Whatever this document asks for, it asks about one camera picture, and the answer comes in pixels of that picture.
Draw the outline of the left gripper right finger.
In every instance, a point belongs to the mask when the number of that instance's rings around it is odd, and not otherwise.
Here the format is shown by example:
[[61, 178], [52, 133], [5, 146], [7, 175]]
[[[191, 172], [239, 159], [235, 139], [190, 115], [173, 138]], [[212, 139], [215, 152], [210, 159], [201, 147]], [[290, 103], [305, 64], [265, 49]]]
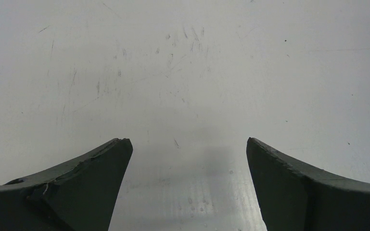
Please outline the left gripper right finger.
[[246, 156], [269, 231], [370, 231], [370, 183], [345, 178], [249, 138]]

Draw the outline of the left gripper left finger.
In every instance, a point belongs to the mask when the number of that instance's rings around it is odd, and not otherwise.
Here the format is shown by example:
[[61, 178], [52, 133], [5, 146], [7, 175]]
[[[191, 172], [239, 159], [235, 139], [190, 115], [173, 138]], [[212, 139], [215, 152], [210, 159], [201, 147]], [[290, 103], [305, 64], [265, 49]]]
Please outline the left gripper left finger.
[[0, 231], [108, 230], [132, 153], [129, 139], [112, 139], [0, 185]]

